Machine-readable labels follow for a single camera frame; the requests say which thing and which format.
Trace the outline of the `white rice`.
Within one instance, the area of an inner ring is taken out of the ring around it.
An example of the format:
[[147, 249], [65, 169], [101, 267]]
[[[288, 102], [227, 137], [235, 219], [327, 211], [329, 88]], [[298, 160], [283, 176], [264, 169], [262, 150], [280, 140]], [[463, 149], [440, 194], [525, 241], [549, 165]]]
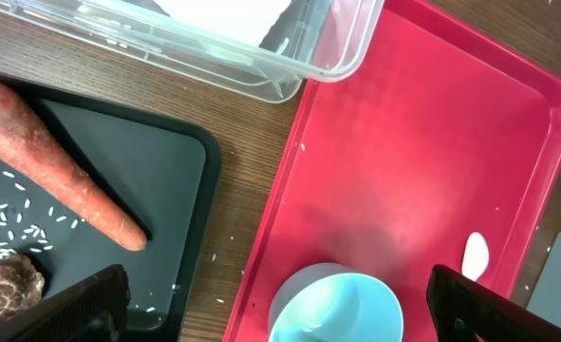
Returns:
[[61, 250], [65, 234], [85, 220], [25, 177], [0, 170], [0, 261], [14, 254]]

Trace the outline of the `orange carrot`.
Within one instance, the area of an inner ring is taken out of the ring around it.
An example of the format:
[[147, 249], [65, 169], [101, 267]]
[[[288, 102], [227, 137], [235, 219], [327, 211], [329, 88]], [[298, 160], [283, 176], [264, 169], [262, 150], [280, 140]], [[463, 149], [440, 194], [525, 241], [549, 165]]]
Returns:
[[60, 146], [27, 103], [0, 83], [0, 160], [128, 251], [142, 251], [139, 225]]

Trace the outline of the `blue bowl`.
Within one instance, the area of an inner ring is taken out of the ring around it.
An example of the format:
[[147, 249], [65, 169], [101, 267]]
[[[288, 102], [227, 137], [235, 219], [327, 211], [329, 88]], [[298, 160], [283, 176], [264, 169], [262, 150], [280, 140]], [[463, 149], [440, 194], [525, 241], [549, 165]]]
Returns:
[[401, 342], [402, 307], [378, 278], [337, 263], [310, 265], [276, 292], [270, 342]]

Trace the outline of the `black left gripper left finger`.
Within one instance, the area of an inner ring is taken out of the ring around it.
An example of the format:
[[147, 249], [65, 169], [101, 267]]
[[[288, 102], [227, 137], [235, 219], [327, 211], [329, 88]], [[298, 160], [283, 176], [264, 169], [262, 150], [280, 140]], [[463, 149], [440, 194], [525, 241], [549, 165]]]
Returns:
[[0, 323], [0, 342], [118, 341], [128, 304], [127, 274], [114, 264]]

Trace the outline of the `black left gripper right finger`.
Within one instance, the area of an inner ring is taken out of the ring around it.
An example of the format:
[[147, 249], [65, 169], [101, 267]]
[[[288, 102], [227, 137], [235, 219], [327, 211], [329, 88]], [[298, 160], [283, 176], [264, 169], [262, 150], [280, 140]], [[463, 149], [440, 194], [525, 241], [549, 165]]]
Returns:
[[447, 266], [435, 266], [426, 302], [439, 342], [561, 341], [561, 328]]

